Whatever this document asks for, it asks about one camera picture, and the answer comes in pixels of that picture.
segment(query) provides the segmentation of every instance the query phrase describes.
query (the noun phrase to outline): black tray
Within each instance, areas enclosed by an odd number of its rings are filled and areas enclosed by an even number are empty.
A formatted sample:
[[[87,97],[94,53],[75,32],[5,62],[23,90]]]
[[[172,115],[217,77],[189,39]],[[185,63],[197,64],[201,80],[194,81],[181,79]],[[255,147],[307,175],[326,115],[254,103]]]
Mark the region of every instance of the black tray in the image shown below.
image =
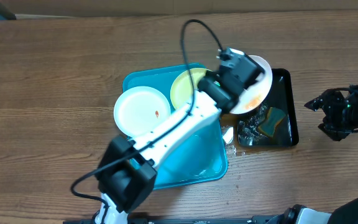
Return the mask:
[[[293,104],[290,73],[282,68],[274,68],[273,83],[266,99],[253,111],[240,115],[237,122],[239,144],[252,146],[295,146],[299,142]],[[277,126],[273,138],[259,133],[258,125],[265,120],[270,107],[284,111],[287,116]]]

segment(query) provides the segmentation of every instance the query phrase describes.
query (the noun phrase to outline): green sponge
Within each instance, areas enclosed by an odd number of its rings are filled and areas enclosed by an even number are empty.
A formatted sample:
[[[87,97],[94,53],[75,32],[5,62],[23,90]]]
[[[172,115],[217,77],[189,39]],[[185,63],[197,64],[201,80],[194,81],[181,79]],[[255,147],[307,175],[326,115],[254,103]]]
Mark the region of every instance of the green sponge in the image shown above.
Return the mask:
[[[258,126],[259,132],[272,138],[277,125],[280,124],[285,116],[284,111],[274,107],[269,108],[265,121]]]

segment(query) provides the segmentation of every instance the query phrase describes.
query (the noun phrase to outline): black cable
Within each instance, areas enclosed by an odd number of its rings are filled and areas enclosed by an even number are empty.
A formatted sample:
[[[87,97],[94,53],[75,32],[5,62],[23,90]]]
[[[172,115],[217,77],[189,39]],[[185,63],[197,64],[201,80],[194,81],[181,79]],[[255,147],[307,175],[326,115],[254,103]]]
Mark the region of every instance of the black cable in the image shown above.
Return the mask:
[[[349,91],[351,93],[357,93],[358,94],[358,90],[353,90],[352,88],[333,88],[330,89],[331,91]]]
[[[102,166],[94,171],[91,171],[85,175],[83,175],[82,177],[76,179],[74,181],[74,183],[72,183],[71,187],[70,187],[70,191],[72,192],[73,195],[77,196],[77,197],[82,197],[82,198],[88,198],[88,199],[92,199],[92,200],[97,200],[97,201],[100,201],[101,203],[104,204],[104,213],[103,213],[103,217],[102,217],[102,220],[101,220],[101,223],[104,224],[104,219],[106,218],[106,215],[107,215],[107,210],[109,209],[109,204],[101,197],[96,197],[96,196],[91,196],[91,195],[86,195],[86,194],[81,194],[79,192],[77,192],[75,190],[75,187],[82,181],[84,181],[85,179],[95,175],[95,174],[98,174],[100,172],[102,172],[103,170],[105,169],[108,169],[112,166],[115,166],[116,164],[118,163],[121,163],[125,160],[128,160],[128,159],[132,159],[134,156],[138,155],[139,153],[141,153],[142,151],[148,149],[149,147],[151,147],[153,144],[155,144],[156,142],[158,142],[159,140],[161,140],[162,138],[164,138],[166,135],[168,135],[169,133],[171,133],[174,129],[176,129],[179,125],[182,124],[182,122],[184,122],[187,117],[191,116],[191,112],[193,110],[193,107],[194,107],[194,104],[195,104],[195,94],[194,94],[194,89],[195,89],[195,86],[194,86],[194,80],[193,80],[193,77],[191,76],[191,71],[190,71],[190,66],[189,66],[189,63],[188,63],[188,59],[187,59],[187,55],[186,55],[186,50],[185,50],[185,30],[186,30],[186,27],[188,24],[192,23],[192,22],[195,22],[195,23],[199,23],[201,24],[203,27],[205,27],[209,33],[213,36],[213,38],[215,39],[216,43],[218,44],[219,46],[219,49],[220,50],[223,50],[222,48],[222,45],[220,43],[220,41],[218,40],[218,38],[216,37],[215,33],[202,21],[200,20],[197,20],[197,19],[190,19],[189,21],[186,21],[184,23],[184,25],[182,26],[181,28],[181,32],[180,32],[180,47],[181,47],[181,51],[182,51],[182,54],[183,54],[183,61],[185,62],[185,65],[186,65],[186,69],[189,73],[189,77],[190,77],[190,83],[191,83],[191,87],[193,89],[193,94],[191,95],[191,104],[190,104],[190,109],[187,111],[186,115],[179,121],[177,122],[176,125],[174,125],[172,128],[170,128],[168,131],[165,131],[162,135],[160,135],[159,137],[155,138],[153,141],[149,142],[146,146],[144,146],[143,148],[137,150],[136,152],[133,152],[127,156],[124,156],[110,164],[107,164],[105,166]]]

